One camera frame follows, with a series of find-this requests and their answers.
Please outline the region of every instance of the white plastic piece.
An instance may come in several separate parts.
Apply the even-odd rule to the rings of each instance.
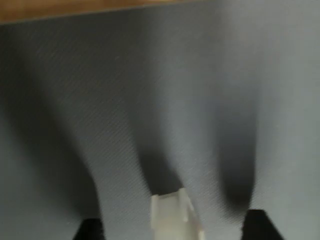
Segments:
[[[151,227],[154,240],[205,240],[185,188],[151,197]]]

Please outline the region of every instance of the gray backdrop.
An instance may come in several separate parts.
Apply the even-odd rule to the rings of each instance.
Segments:
[[[319,10],[212,0],[1,26],[1,239],[70,240],[100,215],[107,240],[150,240],[148,187],[181,184],[209,240],[240,239],[252,191],[286,239],[319,239]]]

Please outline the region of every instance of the wooden board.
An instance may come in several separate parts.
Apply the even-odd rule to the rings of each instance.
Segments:
[[[0,22],[107,11],[182,0],[0,0]]]

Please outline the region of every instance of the gray cloth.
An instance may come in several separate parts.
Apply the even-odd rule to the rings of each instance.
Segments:
[[[152,239],[140,160],[161,156],[207,239],[241,236],[223,180],[254,181],[250,207],[285,239],[319,239],[319,9],[213,0],[1,26],[0,237],[69,240],[101,216],[107,240]]]

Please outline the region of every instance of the black plastic piece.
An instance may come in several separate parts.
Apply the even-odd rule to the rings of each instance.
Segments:
[[[99,218],[85,219],[73,240],[105,240],[101,220]]]
[[[284,240],[264,210],[248,210],[241,240]]]

